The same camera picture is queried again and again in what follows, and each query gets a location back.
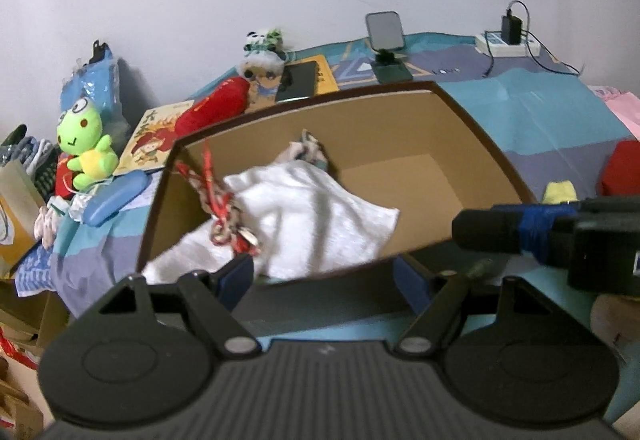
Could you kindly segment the yellow cloth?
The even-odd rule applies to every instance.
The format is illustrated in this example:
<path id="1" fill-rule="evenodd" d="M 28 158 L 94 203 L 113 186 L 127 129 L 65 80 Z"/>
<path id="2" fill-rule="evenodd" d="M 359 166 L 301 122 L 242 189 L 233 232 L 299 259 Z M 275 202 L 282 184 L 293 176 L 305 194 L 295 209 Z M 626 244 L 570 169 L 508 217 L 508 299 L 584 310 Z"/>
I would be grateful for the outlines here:
<path id="1" fill-rule="evenodd" d="M 545 205 L 574 203 L 577 200 L 578 195 L 575 186 L 568 180 L 549 182 L 541 198 L 541 202 Z"/>

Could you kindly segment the red cloth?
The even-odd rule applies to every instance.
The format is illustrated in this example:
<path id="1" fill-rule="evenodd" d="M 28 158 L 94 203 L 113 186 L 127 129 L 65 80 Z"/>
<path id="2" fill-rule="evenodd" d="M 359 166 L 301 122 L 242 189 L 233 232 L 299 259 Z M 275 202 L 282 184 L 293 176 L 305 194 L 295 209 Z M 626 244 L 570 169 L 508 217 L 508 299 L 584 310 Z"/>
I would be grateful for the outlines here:
<path id="1" fill-rule="evenodd" d="M 621 141 L 605 163 L 598 184 L 601 196 L 640 194 L 640 142 Z"/>

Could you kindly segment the blue striped bedsheet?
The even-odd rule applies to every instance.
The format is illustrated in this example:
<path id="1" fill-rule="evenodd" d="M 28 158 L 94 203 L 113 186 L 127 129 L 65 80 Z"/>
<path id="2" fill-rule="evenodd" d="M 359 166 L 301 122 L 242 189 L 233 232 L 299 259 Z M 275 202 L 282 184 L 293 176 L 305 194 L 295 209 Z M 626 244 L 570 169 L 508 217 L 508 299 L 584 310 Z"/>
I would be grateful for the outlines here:
<path id="1" fill-rule="evenodd" d="M 605 103 L 549 56 L 489 62 L 465 36 L 423 33 L 410 36 L 408 59 L 416 82 L 436 83 L 460 104 L 535 197 L 549 182 L 564 180 L 574 184 L 579 196 L 593 196 L 606 160 L 630 137 Z M 137 267 L 155 194 L 149 186 L 98 227 L 63 224 L 53 250 L 37 248 L 18 267 L 18 300 L 58 296 L 68 308 L 86 310 Z M 446 241 L 417 252 L 422 260 L 449 269 L 474 260 Z M 318 283 L 260 281 L 240 313 L 264 340 L 388 338 L 408 321 L 384 270 L 340 274 Z"/>

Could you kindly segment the white towel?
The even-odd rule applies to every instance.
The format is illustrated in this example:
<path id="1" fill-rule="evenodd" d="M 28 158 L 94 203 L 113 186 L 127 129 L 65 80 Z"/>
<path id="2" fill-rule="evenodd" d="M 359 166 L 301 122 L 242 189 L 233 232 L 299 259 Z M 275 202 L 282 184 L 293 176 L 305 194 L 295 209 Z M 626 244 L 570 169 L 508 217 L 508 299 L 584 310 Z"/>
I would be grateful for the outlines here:
<path id="1" fill-rule="evenodd" d="M 258 276 L 281 282 L 326 276 L 381 255 L 400 212 L 369 203 L 305 161 L 254 167 L 222 180 L 235 195 L 244 224 L 259 241 L 251 256 Z M 151 284 L 172 283 L 188 272 L 217 272 L 235 255 L 209 240 L 212 218 L 142 269 Z"/>

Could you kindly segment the brown cardboard box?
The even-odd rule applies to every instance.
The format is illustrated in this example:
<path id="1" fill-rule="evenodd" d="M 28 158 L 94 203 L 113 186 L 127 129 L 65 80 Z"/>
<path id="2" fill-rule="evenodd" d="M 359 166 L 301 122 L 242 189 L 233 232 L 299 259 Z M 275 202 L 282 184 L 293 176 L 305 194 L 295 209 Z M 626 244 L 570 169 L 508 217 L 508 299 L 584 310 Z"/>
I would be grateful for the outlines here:
<path id="1" fill-rule="evenodd" d="M 366 86 L 265 108 L 178 140 L 146 223 L 138 271 L 208 219 L 198 194 L 172 171 L 178 160 L 201 170 L 209 148 L 222 180 L 285 163 L 285 149 L 303 129 L 320 141 L 328 173 L 343 189 L 399 210 L 378 258 L 446 241 L 465 208 L 534 198 L 506 155 L 441 88 L 420 82 Z"/>

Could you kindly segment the pink pillow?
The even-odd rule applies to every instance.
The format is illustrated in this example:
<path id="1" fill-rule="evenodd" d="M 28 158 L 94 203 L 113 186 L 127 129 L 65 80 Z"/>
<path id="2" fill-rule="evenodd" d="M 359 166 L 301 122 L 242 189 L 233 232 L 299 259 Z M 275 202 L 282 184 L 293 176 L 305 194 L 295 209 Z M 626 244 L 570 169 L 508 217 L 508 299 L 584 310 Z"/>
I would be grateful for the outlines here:
<path id="1" fill-rule="evenodd" d="M 590 86 L 590 91 L 640 140 L 640 98 L 637 95 L 606 85 Z"/>

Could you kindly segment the blue glasses case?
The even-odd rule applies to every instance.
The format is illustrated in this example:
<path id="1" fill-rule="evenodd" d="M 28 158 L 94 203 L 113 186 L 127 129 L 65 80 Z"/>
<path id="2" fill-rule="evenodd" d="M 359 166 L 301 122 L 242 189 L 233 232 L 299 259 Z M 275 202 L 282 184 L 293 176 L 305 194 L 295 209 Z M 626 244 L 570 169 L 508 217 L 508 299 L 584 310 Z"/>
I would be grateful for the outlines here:
<path id="1" fill-rule="evenodd" d="M 149 175 L 141 170 L 130 171 L 114 178 L 92 196 L 82 214 L 82 223 L 97 227 L 122 207 L 134 200 L 150 184 Z"/>

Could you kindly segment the grey patterned sock bundle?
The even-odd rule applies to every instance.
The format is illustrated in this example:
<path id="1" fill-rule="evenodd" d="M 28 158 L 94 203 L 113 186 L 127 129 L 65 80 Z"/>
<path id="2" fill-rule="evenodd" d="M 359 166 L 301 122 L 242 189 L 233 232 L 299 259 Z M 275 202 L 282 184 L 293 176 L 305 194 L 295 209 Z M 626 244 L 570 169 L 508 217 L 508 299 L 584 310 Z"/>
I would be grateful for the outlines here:
<path id="1" fill-rule="evenodd" d="M 305 161 L 323 171 L 329 171 L 329 159 L 317 137 L 303 129 L 297 141 L 288 145 L 284 152 L 285 161 Z"/>

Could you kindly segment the black charger adapter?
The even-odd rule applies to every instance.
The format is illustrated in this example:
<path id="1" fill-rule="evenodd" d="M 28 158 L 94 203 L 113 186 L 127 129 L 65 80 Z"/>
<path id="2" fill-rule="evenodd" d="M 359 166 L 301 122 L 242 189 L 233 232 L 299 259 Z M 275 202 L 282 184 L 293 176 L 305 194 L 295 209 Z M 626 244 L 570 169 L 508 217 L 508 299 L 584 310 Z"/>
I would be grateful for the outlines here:
<path id="1" fill-rule="evenodd" d="M 523 22 L 508 8 L 502 16 L 501 39 L 508 45 L 520 45 L 522 41 Z"/>

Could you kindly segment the tan tissue box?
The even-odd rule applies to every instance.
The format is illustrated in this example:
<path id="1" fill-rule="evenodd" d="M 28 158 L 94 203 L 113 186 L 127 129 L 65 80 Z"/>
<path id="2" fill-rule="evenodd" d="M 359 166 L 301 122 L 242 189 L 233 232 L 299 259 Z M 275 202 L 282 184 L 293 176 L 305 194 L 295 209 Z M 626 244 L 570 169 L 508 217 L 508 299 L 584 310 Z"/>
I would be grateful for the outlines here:
<path id="1" fill-rule="evenodd" d="M 34 224 L 44 205 L 22 164 L 1 168 L 1 278 L 10 278 L 17 264 L 34 248 Z"/>

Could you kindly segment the green frog plush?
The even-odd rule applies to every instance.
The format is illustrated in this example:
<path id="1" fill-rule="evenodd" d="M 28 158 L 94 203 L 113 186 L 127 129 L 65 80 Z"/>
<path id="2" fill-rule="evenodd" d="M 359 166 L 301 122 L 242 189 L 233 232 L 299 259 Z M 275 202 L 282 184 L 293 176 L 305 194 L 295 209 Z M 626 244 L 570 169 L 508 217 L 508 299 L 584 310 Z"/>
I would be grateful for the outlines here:
<path id="1" fill-rule="evenodd" d="M 71 108 L 60 114 L 56 137 L 61 151 L 70 156 L 67 168 L 73 173 L 73 188 L 77 192 L 111 177 L 118 165 L 110 134 L 96 104 L 81 96 Z"/>

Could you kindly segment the phone stand with mirror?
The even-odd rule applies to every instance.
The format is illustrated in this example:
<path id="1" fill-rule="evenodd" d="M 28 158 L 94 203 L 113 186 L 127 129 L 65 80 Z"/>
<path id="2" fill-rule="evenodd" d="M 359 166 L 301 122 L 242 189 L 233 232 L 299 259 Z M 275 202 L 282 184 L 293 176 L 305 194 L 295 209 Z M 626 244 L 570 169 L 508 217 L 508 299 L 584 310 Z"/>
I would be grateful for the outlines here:
<path id="1" fill-rule="evenodd" d="M 384 12 L 369 13 L 364 20 L 374 53 L 371 67 L 378 83 L 412 81 L 412 74 L 406 64 L 396 56 L 396 52 L 406 46 L 399 14 L 394 10 L 384 10 Z"/>

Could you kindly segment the orange picture book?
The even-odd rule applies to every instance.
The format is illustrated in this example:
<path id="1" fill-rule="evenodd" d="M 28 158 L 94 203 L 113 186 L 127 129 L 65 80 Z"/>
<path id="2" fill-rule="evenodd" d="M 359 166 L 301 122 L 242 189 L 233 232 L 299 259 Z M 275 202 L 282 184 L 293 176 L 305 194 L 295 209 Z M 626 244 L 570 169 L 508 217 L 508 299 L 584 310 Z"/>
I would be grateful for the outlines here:
<path id="1" fill-rule="evenodd" d="M 307 100 L 337 91 L 337 81 L 326 56 L 313 55 L 286 64 L 280 76 L 252 80 L 246 111 L 252 113 L 274 104 Z"/>

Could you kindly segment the blue plastic bag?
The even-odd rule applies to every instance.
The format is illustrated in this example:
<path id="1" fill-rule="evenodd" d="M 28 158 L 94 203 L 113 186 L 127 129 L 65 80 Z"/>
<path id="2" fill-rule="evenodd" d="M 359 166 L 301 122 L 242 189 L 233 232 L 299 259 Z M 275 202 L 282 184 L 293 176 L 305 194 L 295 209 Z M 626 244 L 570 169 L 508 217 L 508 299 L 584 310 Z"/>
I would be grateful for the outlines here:
<path id="1" fill-rule="evenodd" d="M 111 135 L 114 151 L 120 155 L 129 140 L 130 124 L 120 101 L 118 62 L 106 42 L 94 41 L 91 58 L 80 62 L 63 83 L 61 111 L 70 109 L 81 96 L 88 96 L 96 105 L 103 130 Z"/>

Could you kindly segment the panda plush toy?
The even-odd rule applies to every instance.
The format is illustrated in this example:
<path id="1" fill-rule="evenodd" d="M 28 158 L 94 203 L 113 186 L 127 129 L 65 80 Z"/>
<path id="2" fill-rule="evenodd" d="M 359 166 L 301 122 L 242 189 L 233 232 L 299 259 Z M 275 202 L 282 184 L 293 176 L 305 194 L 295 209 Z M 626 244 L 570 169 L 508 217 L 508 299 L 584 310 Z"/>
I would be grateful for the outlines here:
<path id="1" fill-rule="evenodd" d="M 280 28 L 250 31 L 243 45 L 238 74 L 247 81 L 271 80 L 281 76 L 287 62 L 288 52 Z"/>

